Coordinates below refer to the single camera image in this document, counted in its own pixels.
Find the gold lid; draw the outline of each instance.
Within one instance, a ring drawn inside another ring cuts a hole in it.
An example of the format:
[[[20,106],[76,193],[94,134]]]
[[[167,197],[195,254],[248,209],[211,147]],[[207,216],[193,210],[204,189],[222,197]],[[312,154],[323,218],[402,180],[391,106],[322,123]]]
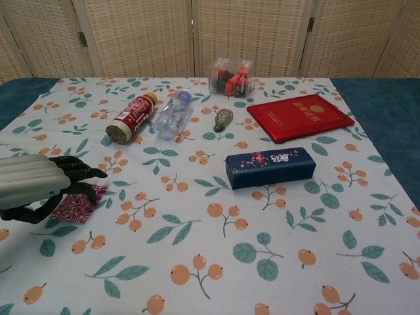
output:
[[[150,96],[151,98],[152,98],[152,100],[153,100],[153,105],[155,106],[156,105],[156,103],[158,102],[158,98],[157,98],[157,96],[155,95],[155,93],[152,93],[152,92],[147,92],[147,93],[145,93],[144,95],[147,95],[147,96]]]

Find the robotic hand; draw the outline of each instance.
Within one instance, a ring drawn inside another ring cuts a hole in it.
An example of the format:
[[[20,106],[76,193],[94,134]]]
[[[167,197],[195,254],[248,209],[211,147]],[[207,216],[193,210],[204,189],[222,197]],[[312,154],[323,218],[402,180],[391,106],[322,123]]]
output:
[[[95,190],[79,182],[92,177],[105,178],[107,174],[73,156],[47,158],[34,154],[0,159],[0,217],[39,223],[54,211],[63,194],[86,194],[94,204]],[[47,198],[36,210],[26,207]]]

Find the plastic water bottle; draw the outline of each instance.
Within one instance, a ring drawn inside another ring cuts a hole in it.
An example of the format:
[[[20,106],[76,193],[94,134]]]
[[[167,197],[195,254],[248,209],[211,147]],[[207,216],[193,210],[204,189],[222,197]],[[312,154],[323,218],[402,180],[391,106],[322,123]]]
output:
[[[191,113],[191,92],[187,89],[178,90],[156,121],[157,136],[166,141],[175,139],[184,130]]]

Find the floral tablecloth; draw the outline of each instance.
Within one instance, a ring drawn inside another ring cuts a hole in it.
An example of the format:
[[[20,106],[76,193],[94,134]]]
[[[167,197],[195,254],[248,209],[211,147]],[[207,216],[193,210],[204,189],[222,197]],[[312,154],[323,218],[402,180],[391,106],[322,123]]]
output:
[[[253,82],[245,99],[203,78],[70,78],[40,95],[0,157],[77,156],[108,190],[84,225],[0,221],[0,314],[418,314],[420,212],[357,117],[328,79]],[[175,142],[156,140],[157,114],[110,142],[130,100],[153,91],[159,112],[181,88],[194,112]],[[274,144],[245,110],[311,93],[356,124]],[[234,120],[215,133],[221,108]],[[299,146],[312,179],[230,189],[227,155]]]

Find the red cylindrical can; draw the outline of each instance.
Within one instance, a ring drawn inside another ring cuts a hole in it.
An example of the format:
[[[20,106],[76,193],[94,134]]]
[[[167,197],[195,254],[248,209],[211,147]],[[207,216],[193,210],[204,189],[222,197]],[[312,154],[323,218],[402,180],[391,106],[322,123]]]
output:
[[[138,127],[149,118],[154,110],[158,98],[152,92],[136,97],[126,109],[124,109],[107,126],[106,134],[112,141],[126,144],[136,132]]]

